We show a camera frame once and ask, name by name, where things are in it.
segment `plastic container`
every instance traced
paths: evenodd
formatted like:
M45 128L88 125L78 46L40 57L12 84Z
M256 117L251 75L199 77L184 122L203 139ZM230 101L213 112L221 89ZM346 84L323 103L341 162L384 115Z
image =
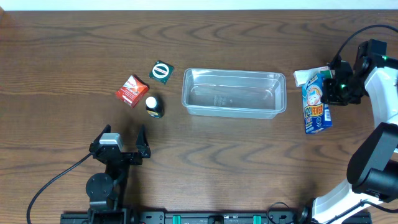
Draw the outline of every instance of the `plastic container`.
M194 115L272 119L286 110L285 76L189 68L184 74L182 105Z

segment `blue baking soda box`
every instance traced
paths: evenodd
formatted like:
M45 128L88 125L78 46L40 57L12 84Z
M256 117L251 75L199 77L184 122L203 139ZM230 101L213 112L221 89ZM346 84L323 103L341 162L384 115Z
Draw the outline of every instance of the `blue baking soda box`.
M332 126L329 105L321 102L324 74L318 73L303 85L306 134L316 134Z

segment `wooden table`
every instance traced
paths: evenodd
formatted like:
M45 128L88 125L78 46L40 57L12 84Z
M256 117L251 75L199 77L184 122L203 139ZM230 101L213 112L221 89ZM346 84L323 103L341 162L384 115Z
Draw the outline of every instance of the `wooden table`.
M132 167L126 203L167 210L266 210L329 192L374 128L370 100L332 107L333 127L304 133L294 70L329 62L344 40L371 24L397 24L396 11L7 12L0 27L0 223L25 223L34 194L88 153L106 124L134 149L145 124L152 157ZM397 34L373 29L342 56L353 63L362 41ZM175 67L166 85L149 78L156 60ZM191 116L181 104L187 68L280 72L287 109L271 120ZM160 94L165 116L151 118L115 98L136 74ZM34 223L85 211L88 159L52 184L32 209ZM389 208L398 203L385 204ZM374 209L374 223L397 216Z

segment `small bottle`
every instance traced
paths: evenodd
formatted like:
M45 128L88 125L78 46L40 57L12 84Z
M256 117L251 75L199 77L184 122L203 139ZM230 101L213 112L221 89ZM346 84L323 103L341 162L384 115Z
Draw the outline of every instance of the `small bottle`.
M157 100L153 96L150 96L146 99L145 103L147 105L147 111L148 111L149 115L151 115L154 118L163 117L164 110L163 110L163 107L160 104L159 100Z

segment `white background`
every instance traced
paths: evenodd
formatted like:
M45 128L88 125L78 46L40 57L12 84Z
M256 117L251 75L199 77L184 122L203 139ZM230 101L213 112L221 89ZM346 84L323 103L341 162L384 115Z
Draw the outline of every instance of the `white background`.
M398 9L398 0L0 0L5 11Z

